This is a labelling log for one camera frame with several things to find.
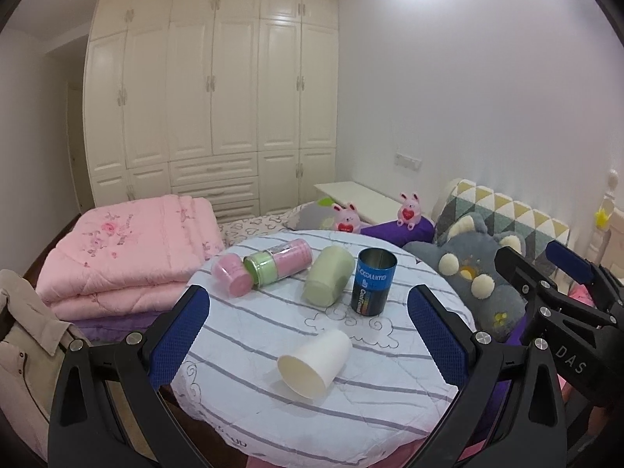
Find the white paper cup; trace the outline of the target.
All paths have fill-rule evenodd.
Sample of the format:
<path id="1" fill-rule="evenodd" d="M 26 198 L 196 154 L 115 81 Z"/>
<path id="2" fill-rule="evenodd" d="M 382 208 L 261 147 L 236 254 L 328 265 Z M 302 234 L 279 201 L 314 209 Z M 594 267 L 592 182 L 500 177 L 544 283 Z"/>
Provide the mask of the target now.
<path id="1" fill-rule="evenodd" d="M 342 371 L 351 347 L 343 331 L 323 332 L 291 354 L 280 356 L 278 372 L 284 383 L 303 398 L 322 397 Z"/>

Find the pink bunny plush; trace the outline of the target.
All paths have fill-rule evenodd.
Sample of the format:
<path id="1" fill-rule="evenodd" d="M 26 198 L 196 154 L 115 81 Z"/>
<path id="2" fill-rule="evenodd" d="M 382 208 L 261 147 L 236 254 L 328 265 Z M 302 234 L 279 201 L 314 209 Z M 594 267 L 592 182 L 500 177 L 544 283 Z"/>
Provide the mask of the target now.
<path id="1" fill-rule="evenodd" d="M 411 195 L 401 192 L 402 204 L 397 214 L 397 225 L 405 226 L 408 230 L 413 230 L 422 219 L 420 200 L 416 192 Z"/>
<path id="2" fill-rule="evenodd" d="M 361 231 L 362 221 L 352 203 L 346 206 L 333 204 L 332 208 L 334 210 L 334 230 L 349 232 L 349 234 L 358 234 Z"/>

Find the triangle pattern quilted pillow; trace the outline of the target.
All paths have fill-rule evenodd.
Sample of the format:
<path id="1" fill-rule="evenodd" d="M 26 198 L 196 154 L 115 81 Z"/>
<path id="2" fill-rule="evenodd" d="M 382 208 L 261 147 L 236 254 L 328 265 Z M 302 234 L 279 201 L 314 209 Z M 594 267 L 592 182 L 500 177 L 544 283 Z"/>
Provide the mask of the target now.
<path id="1" fill-rule="evenodd" d="M 525 240 L 527 258 L 544 275 L 555 278 L 556 267 L 547 259 L 546 249 L 551 241 L 563 246 L 569 244 L 571 229 L 566 223 L 490 187 L 458 179 L 447 185 L 431 213 L 436 228 L 435 240 L 469 213 L 482 216 L 491 236 L 506 231 L 520 234 Z"/>

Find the light green plastic cup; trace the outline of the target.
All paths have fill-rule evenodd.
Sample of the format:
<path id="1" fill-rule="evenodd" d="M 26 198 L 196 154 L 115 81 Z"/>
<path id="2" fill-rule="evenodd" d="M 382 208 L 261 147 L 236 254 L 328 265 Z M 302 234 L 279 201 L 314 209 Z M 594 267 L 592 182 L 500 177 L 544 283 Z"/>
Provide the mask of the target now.
<path id="1" fill-rule="evenodd" d="M 354 256 L 345 247 L 324 248 L 309 269 L 303 299 L 316 307 L 331 307 L 343 295 L 354 267 Z"/>

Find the cream white wardrobe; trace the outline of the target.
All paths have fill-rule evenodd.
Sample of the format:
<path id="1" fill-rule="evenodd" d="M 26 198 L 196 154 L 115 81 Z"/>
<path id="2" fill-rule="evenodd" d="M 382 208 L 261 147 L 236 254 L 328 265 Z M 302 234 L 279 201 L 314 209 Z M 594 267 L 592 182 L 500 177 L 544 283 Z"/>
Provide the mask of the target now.
<path id="1" fill-rule="evenodd" d="M 222 220 L 335 178 L 337 0 L 99 0 L 83 129 L 99 206 L 175 193 Z"/>

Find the heart pattern bed sheet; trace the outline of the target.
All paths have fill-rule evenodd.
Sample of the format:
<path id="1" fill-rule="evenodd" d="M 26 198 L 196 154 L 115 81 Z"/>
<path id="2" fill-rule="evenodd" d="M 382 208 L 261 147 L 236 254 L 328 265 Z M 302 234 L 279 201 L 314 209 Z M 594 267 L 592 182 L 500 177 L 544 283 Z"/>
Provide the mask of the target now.
<path id="1" fill-rule="evenodd" d="M 220 226 L 226 247 L 248 238 L 268 236 L 283 231 L 333 230 L 335 211 L 331 206 L 310 202 L 299 205 L 286 213 L 266 214 L 227 222 Z"/>

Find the white bedside table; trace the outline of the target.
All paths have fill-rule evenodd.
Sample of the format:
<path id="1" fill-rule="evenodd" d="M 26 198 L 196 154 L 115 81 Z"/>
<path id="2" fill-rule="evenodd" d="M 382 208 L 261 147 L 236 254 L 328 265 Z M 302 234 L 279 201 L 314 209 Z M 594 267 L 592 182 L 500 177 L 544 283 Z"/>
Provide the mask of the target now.
<path id="1" fill-rule="evenodd" d="M 360 218 L 370 225 L 397 220 L 400 203 L 366 186 L 355 182 L 316 184 L 321 197 L 332 198 L 340 206 L 353 204 Z"/>

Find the pink bunny plush left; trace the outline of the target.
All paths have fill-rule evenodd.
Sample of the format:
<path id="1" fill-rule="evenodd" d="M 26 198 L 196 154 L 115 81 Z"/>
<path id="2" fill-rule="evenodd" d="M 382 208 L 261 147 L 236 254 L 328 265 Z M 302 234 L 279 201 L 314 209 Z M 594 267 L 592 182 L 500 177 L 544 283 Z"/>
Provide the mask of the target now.
<path id="1" fill-rule="evenodd" d="M 334 230 L 349 232 L 349 234 L 358 234 L 361 231 L 362 221 L 352 203 L 346 206 L 333 204 L 332 208 L 334 210 Z"/>

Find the folded pink quilt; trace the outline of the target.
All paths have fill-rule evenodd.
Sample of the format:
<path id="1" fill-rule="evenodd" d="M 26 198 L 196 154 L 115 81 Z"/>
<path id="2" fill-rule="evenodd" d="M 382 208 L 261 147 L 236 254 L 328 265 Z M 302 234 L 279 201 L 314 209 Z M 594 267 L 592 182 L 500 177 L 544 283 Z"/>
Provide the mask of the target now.
<path id="1" fill-rule="evenodd" d="M 223 249 L 204 198 L 163 195 L 97 207 L 51 250 L 36 292 L 68 321 L 165 312 Z"/>

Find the white headboard with star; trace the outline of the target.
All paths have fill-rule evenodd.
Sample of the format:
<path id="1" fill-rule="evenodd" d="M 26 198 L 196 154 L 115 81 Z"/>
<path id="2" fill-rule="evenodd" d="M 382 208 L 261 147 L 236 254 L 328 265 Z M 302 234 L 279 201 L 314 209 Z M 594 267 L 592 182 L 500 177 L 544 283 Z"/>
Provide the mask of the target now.
<path id="1" fill-rule="evenodd" d="M 601 204 L 594 214 L 594 225 L 585 258 L 623 277 L 623 208 L 615 202 L 619 174 L 611 169 Z"/>

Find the blue black metal cup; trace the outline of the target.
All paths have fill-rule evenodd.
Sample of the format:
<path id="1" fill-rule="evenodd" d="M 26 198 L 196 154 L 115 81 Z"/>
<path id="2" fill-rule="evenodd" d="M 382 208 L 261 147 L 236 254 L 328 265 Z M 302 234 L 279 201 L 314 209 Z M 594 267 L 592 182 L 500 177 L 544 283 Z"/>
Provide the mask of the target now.
<path id="1" fill-rule="evenodd" d="M 350 303 L 356 314 L 373 317 L 383 312 L 397 265 L 397 257 L 383 248 L 370 247 L 358 254 Z"/>

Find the pink green bottle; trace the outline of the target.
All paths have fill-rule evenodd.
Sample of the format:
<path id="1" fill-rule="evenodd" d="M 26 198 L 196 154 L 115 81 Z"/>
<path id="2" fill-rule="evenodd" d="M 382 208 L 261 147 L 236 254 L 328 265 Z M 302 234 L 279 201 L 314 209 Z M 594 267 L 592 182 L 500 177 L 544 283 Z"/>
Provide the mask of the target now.
<path id="1" fill-rule="evenodd" d="M 284 242 L 241 257 L 227 253 L 211 267 L 211 275 L 231 297 L 242 297 L 252 289 L 261 289 L 306 271 L 313 261 L 310 245 L 303 239 Z"/>

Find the pink bunny plush right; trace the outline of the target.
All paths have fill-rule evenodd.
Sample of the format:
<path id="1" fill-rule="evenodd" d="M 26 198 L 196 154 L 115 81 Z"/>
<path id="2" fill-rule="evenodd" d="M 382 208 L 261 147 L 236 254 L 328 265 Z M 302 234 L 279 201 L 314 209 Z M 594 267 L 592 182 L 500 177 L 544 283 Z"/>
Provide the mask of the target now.
<path id="1" fill-rule="evenodd" d="M 422 219 L 420 200 L 416 192 L 411 195 L 401 192 L 402 204 L 397 214 L 397 225 L 405 226 L 408 230 L 413 230 Z"/>

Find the beige jacket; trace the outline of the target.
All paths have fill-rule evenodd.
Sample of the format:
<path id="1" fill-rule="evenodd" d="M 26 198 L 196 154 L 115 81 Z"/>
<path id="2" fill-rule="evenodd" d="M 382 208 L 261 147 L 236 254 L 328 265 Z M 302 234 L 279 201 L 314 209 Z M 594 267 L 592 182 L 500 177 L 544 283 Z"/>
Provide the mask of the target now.
<path id="1" fill-rule="evenodd" d="M 76 325 L 59 319 L 27 280 L 1 272 L 1 411 L 42 459 L 48 458 L 58 375 L 76 339 L 92 344 Z"/>

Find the white wall socket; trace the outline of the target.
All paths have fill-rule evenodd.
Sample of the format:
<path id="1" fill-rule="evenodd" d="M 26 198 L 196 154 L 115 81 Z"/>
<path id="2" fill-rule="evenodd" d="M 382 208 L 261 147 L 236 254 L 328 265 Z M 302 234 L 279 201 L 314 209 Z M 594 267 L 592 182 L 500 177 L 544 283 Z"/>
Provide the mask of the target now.
<path id="1" fill-rule="evenodd" d="M 412 158 L 411 156 L 406 154 L 396 153 L 395 165 L 408 170 L 419 171 L 422 165 L 422 161 L 420 160 L 420 158 Z"/>

